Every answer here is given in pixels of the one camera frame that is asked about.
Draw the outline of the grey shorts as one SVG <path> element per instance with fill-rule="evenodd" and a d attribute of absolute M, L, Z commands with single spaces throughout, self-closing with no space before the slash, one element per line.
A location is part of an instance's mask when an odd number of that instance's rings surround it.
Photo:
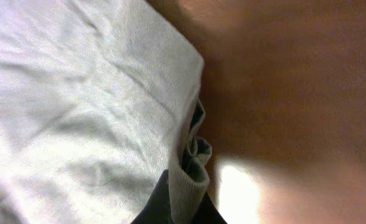
<path fill-rule="evenodd" d="M 203 58 L 145 1 L 0 1 L 0 223 L 130 223 L 209 184 Z"/>

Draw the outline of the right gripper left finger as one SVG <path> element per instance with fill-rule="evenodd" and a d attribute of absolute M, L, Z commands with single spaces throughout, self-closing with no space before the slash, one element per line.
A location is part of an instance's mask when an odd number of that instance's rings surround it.
<path fill-rule="evenodd" d="M 168 170 L 164 170 L 143 210 L 132 224 L 173 224 L 170 195 L 168 189 Z"/>

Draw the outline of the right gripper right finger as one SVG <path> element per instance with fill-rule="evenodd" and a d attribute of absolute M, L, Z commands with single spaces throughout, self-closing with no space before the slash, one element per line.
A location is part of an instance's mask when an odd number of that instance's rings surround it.
<path fill-rule="evenodd" d="M 206 192 L 191 224 L 227 224 Z"/>

